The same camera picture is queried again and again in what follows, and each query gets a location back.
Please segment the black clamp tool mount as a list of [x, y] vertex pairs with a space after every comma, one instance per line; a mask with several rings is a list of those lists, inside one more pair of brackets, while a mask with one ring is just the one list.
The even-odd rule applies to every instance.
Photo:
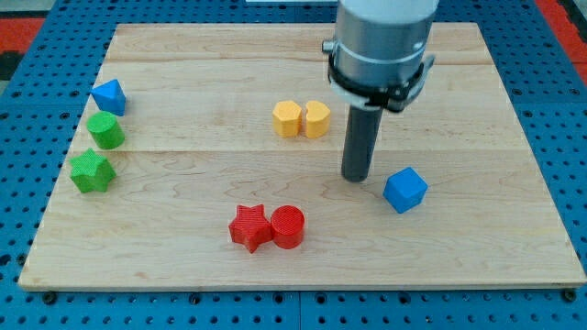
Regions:
[[424, 55], [425, 47], [391, 60], [359, 55], [336, 39], [326, 39], [330, 87], [349, 105], [363, 111], [388, 110], [401, 113], [422, 92], [436, 57]]

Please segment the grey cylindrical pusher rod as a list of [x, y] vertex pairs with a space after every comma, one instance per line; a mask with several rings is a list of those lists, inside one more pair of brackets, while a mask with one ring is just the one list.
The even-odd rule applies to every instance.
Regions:
[[382, 110], [351, 106], [347, 121], [341, 175], [349, 182], [363, 182], [369, 175]]

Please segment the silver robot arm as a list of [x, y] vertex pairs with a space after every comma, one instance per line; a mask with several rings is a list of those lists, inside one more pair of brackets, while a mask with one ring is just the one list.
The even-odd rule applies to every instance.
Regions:
[[369, 174], [382, 113], [401, 113], [420, 95], [438, 0], [339, 0], [334, 35], [322, 44], [332, 90], [349, 105], [341, 175]]

